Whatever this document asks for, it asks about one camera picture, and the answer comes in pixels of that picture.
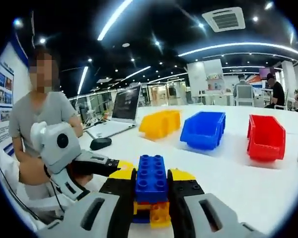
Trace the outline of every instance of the laptop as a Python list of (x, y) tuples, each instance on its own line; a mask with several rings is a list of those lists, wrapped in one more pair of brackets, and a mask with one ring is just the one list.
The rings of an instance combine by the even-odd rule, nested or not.
[(92, 138), (104, 138), (116, 135), (136, 126), (141, 84), (118, 92), (116, 95), (112, 117), (85, 131)]

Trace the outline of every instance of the laptop screen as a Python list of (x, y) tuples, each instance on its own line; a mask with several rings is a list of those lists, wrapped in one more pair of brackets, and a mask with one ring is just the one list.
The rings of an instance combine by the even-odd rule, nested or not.
[(136, 118), (140, 89), (141, 85), (117, 93), (112, 118)]

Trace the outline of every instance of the poster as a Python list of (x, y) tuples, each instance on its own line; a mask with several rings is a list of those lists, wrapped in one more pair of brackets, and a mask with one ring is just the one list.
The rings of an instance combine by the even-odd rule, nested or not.
[(0, 146), (7, 149), (12, 146), (9, 135), (9, 119), (13, 105), (13, 69), (5, 62), (0, 63)]

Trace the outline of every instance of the air conditioner vent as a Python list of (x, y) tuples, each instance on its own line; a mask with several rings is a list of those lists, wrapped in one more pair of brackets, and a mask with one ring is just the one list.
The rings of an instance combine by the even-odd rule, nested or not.
[(244, 15), (240, 7), (210, 11), (202, 16), (215, 32), (245, 28)]

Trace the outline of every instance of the gray t-shirt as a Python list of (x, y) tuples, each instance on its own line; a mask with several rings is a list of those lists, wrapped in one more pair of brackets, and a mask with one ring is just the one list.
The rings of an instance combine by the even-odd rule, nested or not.
[(10, 113), (9, 133), (11, 137), (21, 136), (25, 152), (38, 157), (39, 153), (33, 149), (30, 139), (32, 125), (42, 121), (45, 121), (47, 125), (69, 122), (75, 114), (75, 109), (64, 93), (49, 92), (42, 108), (38, 111), (33, 109), (30, 94), (27, 94), (13, 105)]

